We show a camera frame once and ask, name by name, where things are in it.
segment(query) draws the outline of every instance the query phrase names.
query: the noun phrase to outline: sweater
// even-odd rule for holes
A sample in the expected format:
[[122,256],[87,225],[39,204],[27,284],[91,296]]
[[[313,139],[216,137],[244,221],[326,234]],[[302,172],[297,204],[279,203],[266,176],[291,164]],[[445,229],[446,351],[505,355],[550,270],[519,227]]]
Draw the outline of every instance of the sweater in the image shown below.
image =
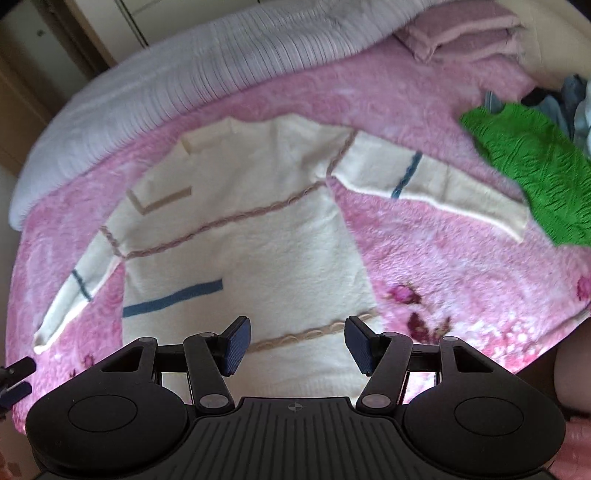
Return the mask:
[[591,164],[546,116],[517,103],[461,118],[481,154],[517,181],[555,245],[591,247]]
[[[181,136],[90,242],[35,334],[47,350],[122,262],[123,341],[182,343],[240,315],[252,344],[233,395],[355,397],[366,378],[343,337],[376,300],[330,190],[409,199],[490,223],[517,241],[528,209],[445,163],[297,115],[232,118]],[[186,379],[164,378],[188,401]]]

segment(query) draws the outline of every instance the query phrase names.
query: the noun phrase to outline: blue stripe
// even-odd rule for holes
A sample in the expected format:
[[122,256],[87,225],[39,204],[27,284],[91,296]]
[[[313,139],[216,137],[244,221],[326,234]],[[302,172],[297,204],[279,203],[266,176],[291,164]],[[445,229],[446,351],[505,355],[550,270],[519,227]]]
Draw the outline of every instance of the blue stripe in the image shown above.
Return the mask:
[[78,286],[80,287],[80,291],[82,292],[82,294],[84,295],[84,298],[88,301],[92,301],[92,297],[90,296],[90,293],[88,293],[88,290],[86,290],[86,285],[84,285],[84,280],[82,280],[82,277],[80,276],[80,274],[76,271],[76,269],[72,270],[72,276],[76,279],[76,281],[78,282]]
[[394,191],[392,192],[392,198],[397,199],[400,198],[400,194],[402,193],[402,189],[408,185],[408,182],[413,177],[414,173],[417,171],[418,163],[421,161],[423,157],[423,152],[416,152],[413,156],[413,161],[408,166],[404,177],[400,180],[400,183],[396,186]]
[[143,303],[138,303],[137,305],[125,307],[123,309],[123,318],[141,315],[143,313],[157,312],[158,310],[170,307],[175,303],[200,297],[201,295],[209,295],[210,293],[215,293],[221,290],[223,290],[222,279],[208,283],[198,283],[197,285],[184,288],[172,295],[168,295],[167,297],[158,300],[145,301]]

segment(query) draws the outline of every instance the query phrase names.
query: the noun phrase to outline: white striped comforter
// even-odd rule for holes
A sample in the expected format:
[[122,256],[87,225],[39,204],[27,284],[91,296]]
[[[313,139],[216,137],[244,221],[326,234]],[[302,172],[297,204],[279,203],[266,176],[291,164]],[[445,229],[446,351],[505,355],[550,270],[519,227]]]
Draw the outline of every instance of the white striped comforter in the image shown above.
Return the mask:
[[340,60],[447,0],[277,0],[144,50],[78,93],[29,154],[9,213],[20,230],[45,195],[141,134],[264,80]]

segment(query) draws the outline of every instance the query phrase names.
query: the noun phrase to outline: brown stripe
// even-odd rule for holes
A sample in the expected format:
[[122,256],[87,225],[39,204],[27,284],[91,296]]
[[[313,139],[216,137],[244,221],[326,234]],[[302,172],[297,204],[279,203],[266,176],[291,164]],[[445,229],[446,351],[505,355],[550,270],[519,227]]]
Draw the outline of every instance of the brown stripe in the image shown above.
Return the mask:
[[239,222],[240,220],[246,220],[247,218],[260,217],[260,216],[266,215],[267,213],[276,212],[277,210],[281,210],[281,209],[287,207],[288,205],[291,205],[292,203],[295,203],[298,200],[301,200],[303,197],[305,197],[309,193],[311,193],[315,190],[318,190],[319,188],[321,188],[325,185],[326,185],[326,182],[324,180],[317,181],[316,183],[313,183],[308,188],[302,190],[300,193],[288,198],[287,200],[284,200],[282,202],[273,203],[267,207],[255,208],[254,210],[249,210],[248,212],[236,213],[234,215],[230,215],[230,216],[227,216],[224,218],[220,218],[218,220],[214,220],[213,222],[205,223],[204,225],[200,226],[199,228],[197,228],[193,232],[190,232],[187,235],[182,236],[181,238],[177,238],[175,240],[172,240],[172,241],[167,242],[165,244],[159,245],[157,247],[148,248],[147,250],[136,250],[136,251],[130,252],[129,254],[127,254],[125,256],[125,259],[131,260],[133,258],[149,257],[150,255],[159,254],[159,253],[162,253],[162,252],[169,250],[171,248],[178,247],[179,245],[191,240],[198,233],[203,233],[203,232],[206,232],[206,231],[211,230],[213,228],[218,228],[218,227],[227,225],[232,222]]
[[347,140],[345,141],[345,144],[343,145],[343,148],[340,149],[340,151],[335,155],[335,157],[330,162],[329,168],[328,168],[328,170],[326,170],[326,176],[327,177],[330,177],[332,175],[332,173],[334,172],[336,166],[343,159],[343,157],[347,154],[347,152],[351,148],[351,145],[353,145],[353,142],[355,141],[355,138],[357,138],[357,134],[358,133],[359,133],[359,130],[353,130],[349,134],[349,136],[347,137]]
[[132,203],[134,208],[141,214],[141,215],[148,215],[149,213],[162,208],[169,203],[176,202],[180,199],[184,199],[186,197],[190,197],[193,194],[192,187],[187,187],[183,190],[179,190],[178,192],[172,193],[163,199],[156,200],[154,203],[150,203],[145,207],[140,203],[139,199],[135,196],[132,190],[127,191],[127,198]]
[[119,242],[113,236],[113,234],[111,233],[111,231],[105,225],[103,225],[102,227],[100,227],[99,230],[101,231],[101,233],[105,236],[105,238],[107,239],[107,241],[113,247],[113,253],[115,254],[115,256],[125,259],[125,255],[123,253],[121,253],[121,250],[119,249]]
[[[377,317],[378,312],[375,309],[371,309],[368,312],[359,314],[358,317],[363,322],[368,322],[371,319]],[[285,345],[291,345],[292,343],[304,342],[305,340],[312,340],[314,338],[332,335],[333,333],[340,333],[345,329],[345,322],[337,320],[330,325],[323,326],[321,328],[313,328],[305,330],[300,333],[291,333],[282,337],[272,338],[270,340],[262,340],[260,342],[252,343],[248,348],[248,353],[263,352],[265,350],[272,350]]]

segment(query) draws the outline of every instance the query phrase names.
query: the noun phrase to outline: green cloth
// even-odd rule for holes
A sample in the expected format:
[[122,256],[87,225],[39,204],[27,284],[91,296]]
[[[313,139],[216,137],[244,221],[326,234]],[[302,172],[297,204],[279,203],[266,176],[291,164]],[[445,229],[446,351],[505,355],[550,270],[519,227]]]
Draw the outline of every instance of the green cloth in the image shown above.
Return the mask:
[[543,114],[508,103],[461,118],[489,163],[525,192],[533,217],[555,245],[591,247],[591,164]]

